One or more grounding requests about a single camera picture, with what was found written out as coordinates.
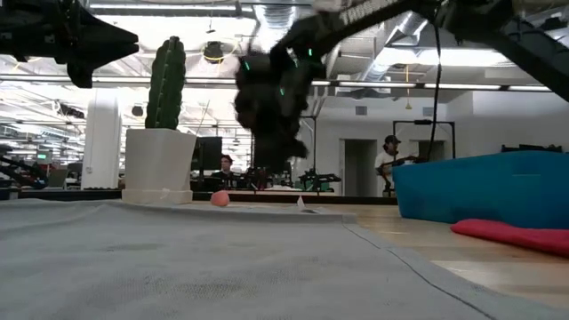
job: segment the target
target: wooden floor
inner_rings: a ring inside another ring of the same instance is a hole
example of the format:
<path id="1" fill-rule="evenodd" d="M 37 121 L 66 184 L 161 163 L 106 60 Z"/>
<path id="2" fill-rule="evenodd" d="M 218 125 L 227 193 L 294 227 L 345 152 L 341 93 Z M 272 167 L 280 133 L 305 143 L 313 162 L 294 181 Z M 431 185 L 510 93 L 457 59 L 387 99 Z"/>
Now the wooden floor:
<path id="1" fill-rule="evenodd" d="M 232 204 L 290 206 L 290 204 Z M 569 308 L 569 260 L 506 244 L 454 234 L 449 225 L 399 216 L 396 206 L 326 205 L 338 212 L 357 214 L 358 223 L 402 247 L 469 281 L 497 292 Z"/>

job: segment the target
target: gray carpet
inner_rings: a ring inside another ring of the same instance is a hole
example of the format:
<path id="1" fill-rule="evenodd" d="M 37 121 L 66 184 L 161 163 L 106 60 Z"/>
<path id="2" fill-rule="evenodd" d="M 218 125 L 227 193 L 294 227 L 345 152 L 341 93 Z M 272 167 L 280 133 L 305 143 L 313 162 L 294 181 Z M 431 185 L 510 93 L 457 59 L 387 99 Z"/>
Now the gray carpet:
<path id="1" fill-rule="evenodd" d="M 0 203 L 0 319 L 569 319 L 295 210 Z"/>

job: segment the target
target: ceiling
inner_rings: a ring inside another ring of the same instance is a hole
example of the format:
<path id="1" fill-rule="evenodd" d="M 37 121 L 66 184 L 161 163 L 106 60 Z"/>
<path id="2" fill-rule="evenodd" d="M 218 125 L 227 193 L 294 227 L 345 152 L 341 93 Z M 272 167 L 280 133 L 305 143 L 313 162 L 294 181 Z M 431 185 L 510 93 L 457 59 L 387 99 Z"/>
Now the ceiling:
<path id="1" fill-rule="evenodd" d="M 192 4 L 192 1 L 182 0 L 83 2 L 90 5 L 91 12 L 99 19 L 132 31 L 140 39 L 138 53 L 99 68 L 95 71 L 96 76 L 149 76 L 156 49 L 170 36 L 178 36 L 187 52 L 187 77 L 232 78 L 237 67 L 236 56 L 244 53 L 250 41 L 253 48 L 267 50 L 286 32 L 293 20 L 313 14 L 311 1 L 308 0 L 295 1 L 299 4 L 296 7 L 267 5 L 281 4 L 283 1 L 241 1 L 240 14 L 236 13 L 235 3 L 227 1 L 209 0 L 207 5 L 201 1 L 200 4 Z M 537 0 L 525 1 L 522 8 L 525 9 L 525 14 L 536 21 L 550 16 L 552 12 L 539 13 L 545 10 L 564 12 L 558 9 L 557 4 L 544 4 Z M 261 21 L 262 27 L 260 32 L 253 36 L 255 17 Z M 386 55 L 390 52 L 392 59 L 381 81 L 390 79 L 434 83 L 436 63 L 427 59 L 435 44 L 433 29 L 426 26 L 420 32 L 416 45 L 411 48 L 388 45 L 384 49 L 383 45 L 378 45 L 378 34 L 385 31 L 382 31 L 382 28 L 385 26 L 370 28 L 343 41 L 337 57 L 329 64 L 329 77 L 361 80 L 362 72 L 370 67 L 378 54 L 383 52 Z M 224 43 L 226 56 L 220 65 L 210 64 L 203 57 L 204 46 L 211 41 Z M 457 47 L 453 35 L 444 31 L 441 33 L 441 43 L 445 49 Z M 477 44 L 466 44 L 466 47 L 477 52 L 487 52 L 486 48 Z M 409 52 L 413 57 L 422 55 L 427 58 L 405 60 Z M 535 80 L 519 68 L 508 64 L 506 60 L 485 68 L 456 64 L 445 66 L 443 83 L 536 84 Z M 19 63 L 10 56 L 0 56 L 0 74 L 65 76 L 66 70 L 65 66 L 56 64 L 52 59 L 32 57 L 28 63 Z M 132 107 L 145 108 L 148 88 L 144 85 L 123 86 L 117 90 L 121 96 L 124 131 L 129 127 L 142 127 L 144 116 L 134 116 Z M 326 99 L 334 99 L 335 91 L 328 92 L 330 94 Z M 251 137 L 247 131 L 240 129 L 235 121 L 232 105 L 235 94 L 235 89 L 231 88 L 185 88 L 179 129 L 197 132 L 203 136 L 223 136 L 224 152 L 235 155 L 236 164 L 246 167 L 247 161 L 250 160 Z M 407 90 L 393 89 L 384 93 L 383 97 L 397 98 L 406 94 Z M 431 94 L 432 92 L 424 90 L 410 91 L 410 95 L 416 97 L 430 97 Z M 10 142 L 15 148 L 51 146 L 61 153 L 64 162 L 80 159 L 84 145 L 85 120 L 62 116 L 58 109 L 59 105 L 63 104 L 86 115 L 92 96 L 93 90 L 77 89 L 72 85 L 49 84 L 49 81 L 34 84 L 4 81 L 0 84 L 0 143 Z M 445 97 L 451 99 L 453 92 Z"/>

